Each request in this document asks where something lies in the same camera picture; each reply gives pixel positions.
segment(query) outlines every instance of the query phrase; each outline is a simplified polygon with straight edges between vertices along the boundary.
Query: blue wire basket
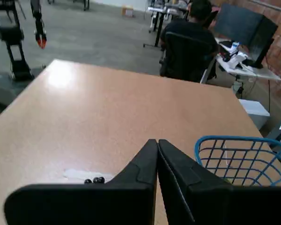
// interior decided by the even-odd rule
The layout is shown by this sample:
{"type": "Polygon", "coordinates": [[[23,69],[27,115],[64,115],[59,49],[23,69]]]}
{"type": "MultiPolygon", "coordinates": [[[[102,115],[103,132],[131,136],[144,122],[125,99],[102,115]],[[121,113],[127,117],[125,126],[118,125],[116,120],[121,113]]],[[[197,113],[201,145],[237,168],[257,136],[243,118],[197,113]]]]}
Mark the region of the blue wire basket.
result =
{"type": "Polygon", "coordinates": [[[281,142],[276,140],[204,136],[195,145],[195,157],[201,166],[234,185],[281,185],[281,142]]]}

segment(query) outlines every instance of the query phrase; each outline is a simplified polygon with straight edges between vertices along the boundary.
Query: brick wall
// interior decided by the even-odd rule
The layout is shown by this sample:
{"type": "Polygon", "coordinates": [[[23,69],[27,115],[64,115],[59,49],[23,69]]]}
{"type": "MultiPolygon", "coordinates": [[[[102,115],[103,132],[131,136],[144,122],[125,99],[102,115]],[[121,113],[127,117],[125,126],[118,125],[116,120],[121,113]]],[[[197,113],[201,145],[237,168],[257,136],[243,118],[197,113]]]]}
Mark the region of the brick wall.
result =
{"type": "MultiPolygon", "coordinates": [[[[281,0],[259,0],[274,6],[281,7],[281,0]]],[[[271,9],[247,0],[212,0],[215,4],[221,4],[223,2],[228,2],[230,4],[238,5],[241,7],[248,8],[254,12],[264,14],[269,19],[274,21],[279,25],[278,30],[275,34],[275,41],[272,44],[268,54],[268,64],[270,69],[281,77],[281,12],[275,9],[271,9]]],[[[264,85],[267,84],[267,81],[261,81],[264,85]]],[[[280,82],[271,82],[271,93],[281,100],[281,81],[280,82]]]]}

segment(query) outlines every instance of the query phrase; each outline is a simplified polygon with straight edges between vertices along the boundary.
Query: computer monitor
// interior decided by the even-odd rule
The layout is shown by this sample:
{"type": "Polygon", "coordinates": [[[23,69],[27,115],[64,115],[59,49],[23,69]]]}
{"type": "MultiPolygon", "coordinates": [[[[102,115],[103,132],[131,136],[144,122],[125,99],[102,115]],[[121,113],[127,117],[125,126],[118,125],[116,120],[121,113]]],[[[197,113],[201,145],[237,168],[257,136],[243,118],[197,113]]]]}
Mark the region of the computer monitor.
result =
{"type": "Polygon", "coordinates": [[[246,60],[244,62],[245,65],[254,68],[262,68],[262,61],[274,41],[273,36],[277,29],[278,26],[273,21],[263,16],[248,46],[251,60],[246,60]]]}
{"type": "Polygon", "coordinates": [[[232,41],[248,46],[262,18],[261,14],[225,3],[222,4],[214,30],[232,41]]]}

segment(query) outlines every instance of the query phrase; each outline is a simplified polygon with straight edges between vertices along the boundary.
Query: small black object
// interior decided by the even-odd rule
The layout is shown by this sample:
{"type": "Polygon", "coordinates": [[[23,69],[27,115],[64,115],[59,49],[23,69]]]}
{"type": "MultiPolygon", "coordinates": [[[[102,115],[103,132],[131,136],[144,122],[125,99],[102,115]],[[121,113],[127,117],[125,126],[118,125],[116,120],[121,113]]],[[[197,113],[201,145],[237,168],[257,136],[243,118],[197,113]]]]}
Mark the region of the small black object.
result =
{"type": "Polygon", "coordinates": [[[104,177],[95,177],[93,179],[93,182],[94,183],[98,183],[98,184],[104,184],[105,183],[105,179],[104,179],[104,177]]]}
{"type": "Polygon", "coordinates": [[[86,179],[86,180],[84,181],[84,183],[85,183],[85,184],[91,184],[91,183],[92,183],[92,180],[86,179]]]}
{"type": "Polygon", "coordinates": [[[239,63],[238,63],[238,65],[236,67],[239,68],[239,69],[244,69],[243,66],[240,65],[239,63]]]}
{"type": "Polygon", "coordinates": [[[244,88],[243,88],[243,87],[240,87],[237,92],[238,92],[238,94],[242,94],[243,91],[244,91],[244,88]]]}

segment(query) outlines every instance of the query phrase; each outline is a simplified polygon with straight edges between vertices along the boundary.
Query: cardboard box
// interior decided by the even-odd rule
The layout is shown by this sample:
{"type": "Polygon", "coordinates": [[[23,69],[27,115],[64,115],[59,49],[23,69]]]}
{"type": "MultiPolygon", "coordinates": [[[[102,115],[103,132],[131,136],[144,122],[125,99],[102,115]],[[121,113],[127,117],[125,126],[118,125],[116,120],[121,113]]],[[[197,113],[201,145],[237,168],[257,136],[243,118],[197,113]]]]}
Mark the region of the cardboard box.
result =
{"type": "Polygon", "coordinates": [[[122,16],[134,17],[133,8],[129,6],[122,7],[122,16]]]}

